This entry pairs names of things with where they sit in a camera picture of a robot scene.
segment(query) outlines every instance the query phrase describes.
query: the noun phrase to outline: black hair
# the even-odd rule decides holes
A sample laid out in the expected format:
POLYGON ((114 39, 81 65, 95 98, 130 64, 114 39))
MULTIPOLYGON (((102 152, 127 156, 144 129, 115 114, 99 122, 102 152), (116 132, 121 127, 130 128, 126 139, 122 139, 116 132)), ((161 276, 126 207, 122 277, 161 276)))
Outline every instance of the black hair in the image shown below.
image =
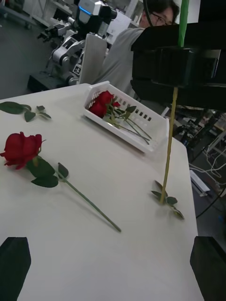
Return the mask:
POLYGON ((146 0, 148 12, 149 14, 156 12, 156 13, 162 13, 167 8, 172 8, 173 11, 173 24, 179 15, 180 8, 179 6, 174 2, 174 0, 146 0))

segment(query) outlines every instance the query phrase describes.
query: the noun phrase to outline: rose in basket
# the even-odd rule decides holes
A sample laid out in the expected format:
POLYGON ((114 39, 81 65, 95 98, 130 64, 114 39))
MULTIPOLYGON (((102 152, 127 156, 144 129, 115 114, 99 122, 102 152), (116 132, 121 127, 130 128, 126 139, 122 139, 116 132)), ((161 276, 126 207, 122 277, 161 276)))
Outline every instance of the rose in basket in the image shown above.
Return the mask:
POLYGON ((95 102, 89 108, 91 113, 102 119, 104 118, 106 122, 110 123, 116 128, 120 128, 138 135, 147 144, 149 144, 151 136, 130 118, 131 113, 136 110, 136 106, 128 106, 126 110, 121 110, 120 103, 115 101, 114 95, 109 91, 102 92, 94 101, 95 102), (120 121, 125 121, 125 123, 133 130, 124 127, 122 124, 120 124, 120 121))

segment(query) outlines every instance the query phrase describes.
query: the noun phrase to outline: gray shirt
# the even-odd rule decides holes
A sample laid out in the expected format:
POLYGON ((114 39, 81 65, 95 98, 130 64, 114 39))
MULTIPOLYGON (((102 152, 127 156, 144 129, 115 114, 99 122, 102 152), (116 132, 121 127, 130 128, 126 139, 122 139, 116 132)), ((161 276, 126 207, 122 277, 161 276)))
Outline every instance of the gray shirt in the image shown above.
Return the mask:
POLYGON ((95 80, 95 84, 108 80, 122 92, 134 97, 135 92, 130 83, 133 67, 131 46, 143 30, 142 28, 129 28, 117 37, 103 63, 98 78, 95 80))

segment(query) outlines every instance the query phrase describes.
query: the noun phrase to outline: loose leaf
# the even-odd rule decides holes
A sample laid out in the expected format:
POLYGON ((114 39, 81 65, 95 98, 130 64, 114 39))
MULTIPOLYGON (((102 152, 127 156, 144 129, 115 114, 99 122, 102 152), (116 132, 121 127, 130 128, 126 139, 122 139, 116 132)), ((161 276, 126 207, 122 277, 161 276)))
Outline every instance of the loose leaf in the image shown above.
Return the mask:
POLYGON ((128 118, 130 118, 130 115, 131 115, 130 112, 126 112, 126 113, 124 114, 125 120, 127 120, 128 118))
POLYGON ((117 123, 114 115, 111 115, 111 120, 112 120, 113 123, 117 123))
POLYGON ((173 197, 167 197, 166 202, 167 202, 167 204, 173 206, 178 202, 178 200, 176 198, 173 198, 173 197))
POLYGON ((182 213, 179 211, 179 210, 177 210, 177 209, 173 209, 173 214, 176 216, 176 217, 178 217, 179 219, 181 219, 181 220, 184 220, 185 219, 185 217, 182 215, 182 213))
POLYGON ((39 115, 42 116, 42 117, 45 118, 45 119, 46 119, 46 118, 51 119, 51 116, 49 116, 47 113, 40 112, 39 115))
POLYGON ((0 110, 9 114, 22 114, 24 107, 19 103, 4 102, 0 103, 0 110))
POLYGON ((128 107, 126 108, 126 112, 130 112, 130 113, 133 113, 135 111, 137 107, 134 105, 134 106, 131 106, 131 107, 128 107))
POLYGON ((69 175, 69 171, 68 169, 62 165, 61 163, 58 163, 58 172, 64 177, 67 178, 67 176, 69 175))
POLYGON ((47 177, 36 178, 32 181, 33 184, 46 188, 56 187, 59 183, 58 178, 54 175, 49 175, 47 177))
POLYGON ((45 107, 43 107, 43 105, 37 106, 36 107, 38 111, 43 111, 45 110, 45 107))
POLYGON ((55 170, 47 161, 45 161, 41 157, 36 157, 36 158, 37 158, 37 163, 35 162, 34 164, 34 161, 31 160, 28 161, 26 165, 34 177, 42 178, 42 177, 54 175, 55 170))
POLYGON ((153 191, 152 190, 152 193, 158 198, 158 200, 160 201, 161 199, 161 192, 158 192, 158 191, 153 191))
POLYGON ((26 120, 26 122, 29 122, 31 121, 32 119, 34 119, 36 116, 36 114, 34 112, 31 112, 31 111, 26 111, 24 113, 24 118, 26 120))
POLYGON ((163 189, 163 186, 162 186, 162 184, 160 184, 159 182, 157 182, 156 180, 154 180, 155 181, 155 183, 157 184, 157 186, 160 188, 160 190, 162 191, 162 189, 163 189))
POLYGON ((121 115, 121 114, 124 114, 125 113, 125 111, 123 111, 123 110, 121 110, 121 109, 119 109, 119 108, 117 108, 117 109, 114 109, 115 110, 115 112, 117 113, 117 114, 119 114, 119 115, 121 115))
POLYGON ((29 105, 27 105, 27 104, 22 104, 22 106, 23 106, 26 110, 29 110, 29 111, 32 110, 32 108, 31 108, 29 105))

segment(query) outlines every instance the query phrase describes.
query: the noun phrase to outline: wall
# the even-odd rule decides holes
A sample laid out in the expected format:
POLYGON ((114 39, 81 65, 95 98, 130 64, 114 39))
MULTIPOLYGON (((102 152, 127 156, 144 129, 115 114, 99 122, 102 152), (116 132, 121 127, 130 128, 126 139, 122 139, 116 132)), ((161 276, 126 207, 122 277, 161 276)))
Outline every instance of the wall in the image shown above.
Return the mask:
MULTIPOLYGON (((182 0, 174 0, 179 6, 181 6, 182 0)), ((200 10, 201 0, 190 0, 189 10, 188 10, 188 23, 196 23, 199 20, 199 10, 200 10)))

